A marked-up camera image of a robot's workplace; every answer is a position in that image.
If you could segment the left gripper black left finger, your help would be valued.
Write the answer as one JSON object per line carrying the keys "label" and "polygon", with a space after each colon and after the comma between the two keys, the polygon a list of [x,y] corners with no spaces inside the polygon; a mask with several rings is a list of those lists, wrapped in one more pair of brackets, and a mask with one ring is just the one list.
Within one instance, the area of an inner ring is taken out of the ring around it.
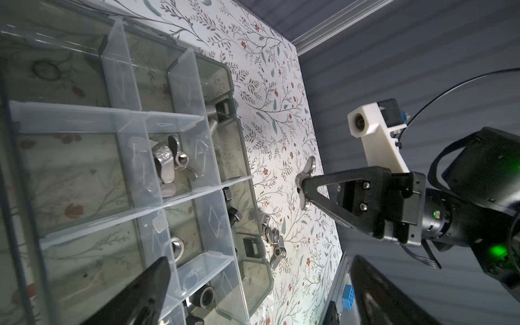
{"label": "left gripper black left finger", "polygon": [[171,278],[169,261],[158,258],[84,324],[158,324]]}

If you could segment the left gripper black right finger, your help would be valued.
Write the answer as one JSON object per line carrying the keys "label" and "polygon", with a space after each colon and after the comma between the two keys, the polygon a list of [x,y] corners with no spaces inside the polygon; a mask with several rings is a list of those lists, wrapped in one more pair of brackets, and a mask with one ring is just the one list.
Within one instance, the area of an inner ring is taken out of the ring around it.
{"label": "left gripper black right finger", "polygon": [[364,257],[350,269],[361,324],[439,324]]}

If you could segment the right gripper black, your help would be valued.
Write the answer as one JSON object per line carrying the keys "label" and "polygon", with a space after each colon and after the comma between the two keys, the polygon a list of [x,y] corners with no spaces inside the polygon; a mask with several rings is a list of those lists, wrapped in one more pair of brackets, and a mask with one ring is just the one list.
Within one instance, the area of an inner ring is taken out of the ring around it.
{"label": "right gripper black", "polygon": [[[339,188],[333,201],[318,188]],[[422,173],[393,173],[383,167],[350,169],[320,176],[301,175],[304,201],[340,226],[403,246],[442,237],[450,227],[444,195],[427,187]]]}

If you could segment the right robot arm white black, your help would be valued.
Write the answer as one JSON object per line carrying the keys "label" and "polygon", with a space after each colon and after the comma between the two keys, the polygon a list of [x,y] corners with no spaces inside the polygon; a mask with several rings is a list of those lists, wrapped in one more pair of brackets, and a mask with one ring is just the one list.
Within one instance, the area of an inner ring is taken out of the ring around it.
{"label": "right robot arm white black", "polygon": [[341,226],[409,251],[440,268],[433,249],[472,250],[483,273],[519,297],[519,137],[484,127],[447,146],[442,173],[365,167],[315,176],[314,158],[295,179],[302,207],[314,204]]}

